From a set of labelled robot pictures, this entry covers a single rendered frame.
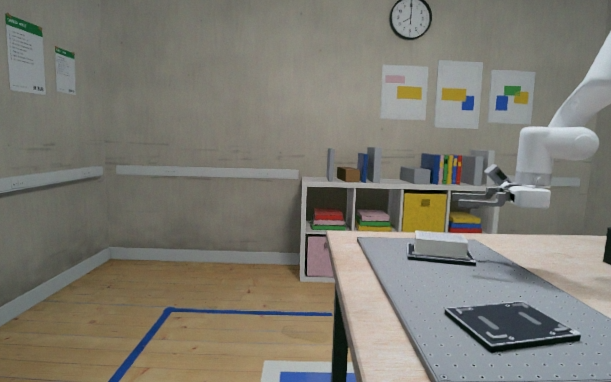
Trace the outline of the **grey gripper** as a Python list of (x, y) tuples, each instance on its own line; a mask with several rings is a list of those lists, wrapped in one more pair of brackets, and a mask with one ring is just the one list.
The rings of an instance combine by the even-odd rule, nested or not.
[[(478, 209), (479, 206), (502, 207), (505, 204), (505, 201), (508, 201), (520, 208), (548, 209), (550, 191), (542, 188), (550, 188), (550, 186), (516, 186), (505, 182), (496, 188), (486, 187), (486, 192), (484, 195), (452, 193), (452, 200), (459, 200), (459, 208), (469, 209)], [(492, 195), (496, 195), (495, 198), (497, 201), (486, 202), (470, 200), (470, 198), (490, 199)]]

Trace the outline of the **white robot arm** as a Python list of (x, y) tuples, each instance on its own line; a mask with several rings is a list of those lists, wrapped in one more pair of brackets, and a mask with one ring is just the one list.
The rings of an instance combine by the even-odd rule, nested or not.
[(511, 182), (495, 165), (484, 173), (497, 186), (505, 182), (516, 186), (550, 186), (553, 159), (581, 161), (597, 151), (596, 135), (583, 127), (592, 116), (610, 104), (611, 32), (583, 82), (559, 108), (548, 128), (521, 130), (515, 182)]

